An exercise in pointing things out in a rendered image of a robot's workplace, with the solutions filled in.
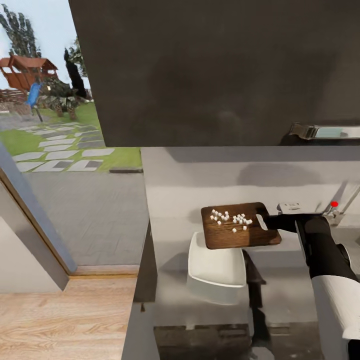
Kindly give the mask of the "cutting board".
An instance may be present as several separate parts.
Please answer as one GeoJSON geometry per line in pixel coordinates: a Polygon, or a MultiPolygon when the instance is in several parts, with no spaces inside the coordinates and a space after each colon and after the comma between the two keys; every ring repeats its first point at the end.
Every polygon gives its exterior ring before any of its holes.
{"type": "Polygon", "coordinates": [[[262,216],[263,219],[269,216],[267,208],[262,203],[202,207],[201,217],[206,247],[216,250],[279,245],[282,238],[278,229],[262,229],[257,215],[262,216]],[[224,219],[214,211],[228,218],[224,219]],[[235,218],[242,215],[243,220],[251,223],[234,222],[235,218]]]}

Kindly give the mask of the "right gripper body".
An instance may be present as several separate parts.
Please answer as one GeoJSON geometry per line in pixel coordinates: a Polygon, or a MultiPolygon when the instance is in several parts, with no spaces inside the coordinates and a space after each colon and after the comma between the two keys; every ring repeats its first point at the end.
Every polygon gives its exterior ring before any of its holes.
{"type": "Polygon", "coordinates": [[[286,221],[291,214],[280,214],[280,215],[267,215],[267,228],[270,230],[285,230],[290,231],[287,228],[286,221]]]}

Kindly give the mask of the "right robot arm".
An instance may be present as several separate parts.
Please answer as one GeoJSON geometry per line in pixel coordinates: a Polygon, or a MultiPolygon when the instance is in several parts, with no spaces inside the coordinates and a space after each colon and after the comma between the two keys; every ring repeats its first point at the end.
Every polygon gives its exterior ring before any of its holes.
{"type": "Polygon", "coordinates": [[[325,360],[360,360],[360,280],[351,270],[346,248],[332,238],[321,213],[290,211],[303,208],[298,201],[280,202],[278,215],[263,222],[270,230],[298,235],[309,267],[319,337],[325,360]]]}

